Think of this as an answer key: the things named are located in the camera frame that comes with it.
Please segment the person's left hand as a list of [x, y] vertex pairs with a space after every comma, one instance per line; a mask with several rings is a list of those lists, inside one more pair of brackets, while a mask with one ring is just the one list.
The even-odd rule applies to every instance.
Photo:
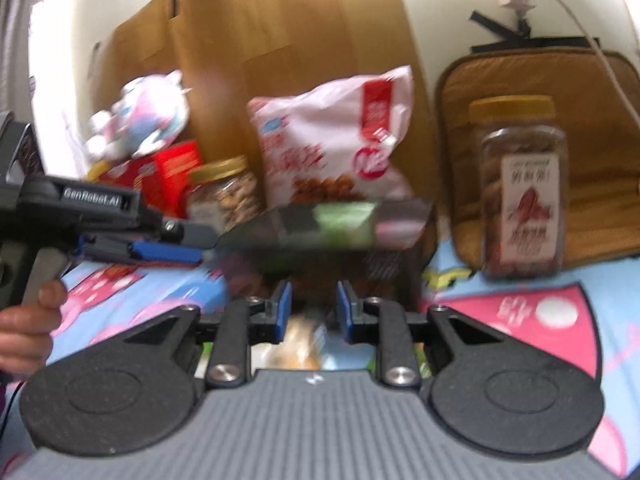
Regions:
[[44, 367], [53, 348], [51, 333], [62, 322], [67, 289], [60, 280], [44, 284], [38, 298], [8, 307], [0, 316], [1, 370], [16, 379], [32, 376]]

